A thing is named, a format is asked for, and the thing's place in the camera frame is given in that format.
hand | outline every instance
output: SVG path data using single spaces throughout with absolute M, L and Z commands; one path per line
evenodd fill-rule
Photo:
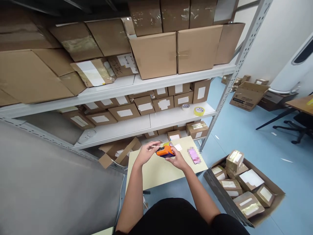
M 151 156 L 160 148 L 160 141 L 151 141 L 141 147 L 141 150 L 134 162 L 134 166 L 143 166 Z
M 165 160 L 172 163 L 175 167 L 177 167 L 180 170 L 185 170 L 186 168 L 189 167 L 185 159 L 183 158 L 182 154 L 180 151 L 178 151 L 175 147 L 171 147 L 171 150 L 175 154 L 175 158 L 166 158 Z

small table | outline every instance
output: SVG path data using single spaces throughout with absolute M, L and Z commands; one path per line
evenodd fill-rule
M 208 169 L 191 136 L 173 140 L 171 142 L 174 146 L 180 144 L 180 146 L 182 147 L 182 150 L 180 152 L 185 161 L 192 168 L 194 173 L 199 173 Z M 187 151 L 187 149 L 189 149 L 190 147 L 193 147 L 197 151 L 197 154 L 200 156 L 201 163 L 194 164 Z M 137 150 L 134 152 L 130 152 L 129 154 L 126 189 L 128 187 L 132 167 L 139 152 L 140 150 Z M 147 190 L 161 184 L 178 180 L 183 177 L 185 177 L 185 175 L 180 169 L 174 167 L 172 163 L 166 161 L 164 158 L 159 157 L 156 154 L 153 154 L 150 160 L 142 167 L 143 190 Z

office chair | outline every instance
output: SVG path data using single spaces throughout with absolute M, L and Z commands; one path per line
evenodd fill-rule
M 300 143 L 301 139 L 303 138 L 303 136 L 305 134 L 307 134 L 308 136 L 310 136 L 313 139 L 313 116 L 306 114 L 306 113 L 303 113 L 303 112 L 300 112 L 299 114 L 297 114 L 293 118 L 298 123 L 305 126 L 305 128 L 294 124 L 292 121 L 284 121 L 284 123 L 289 124 L 290 126 L 292 126 L 294 128 L 283 127 L 283 126 L 273 126 L 273 128 L 274 129 L 281 128 L 281 129 L 286 129 L 286 130 L 291 130 L 291 131 L 298 131 L 299 132 L 298 139 L 291 141 L 293 144 Z

tape roll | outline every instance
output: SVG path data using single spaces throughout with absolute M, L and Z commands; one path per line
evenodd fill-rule
M 183 111 L 188 111 L 190 109 L 190 105 L 188 105 L 188 104 L 183 104 L 182 105 L 182 110 Z
M 196 116 L 203 116 L 204 115 L 204 108 L 202 107 L 195 107 L 195 110 L 193 111 L 193 113 L 196 115 Z

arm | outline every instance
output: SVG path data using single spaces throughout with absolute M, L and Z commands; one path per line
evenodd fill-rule
M 129 233 L 143 216 L 142 166 L 160 147 L 160 141 L 150 142 L 141 150 L 131 170 L 127 192 L 116 230 Z
M 175 147 L 172 147 L 172 151 L 175 154 L 175 159 L 166 158 L 165 160 L 169 161 L 175 167 L 183 171 L 186 176 L 197 211 L 208 224 L 211 224 L 214 217 L 221 212 L 215 205 L 208 192 L 204 189 L 203 185 L 191 167 L 186 163 L 181 153 Z

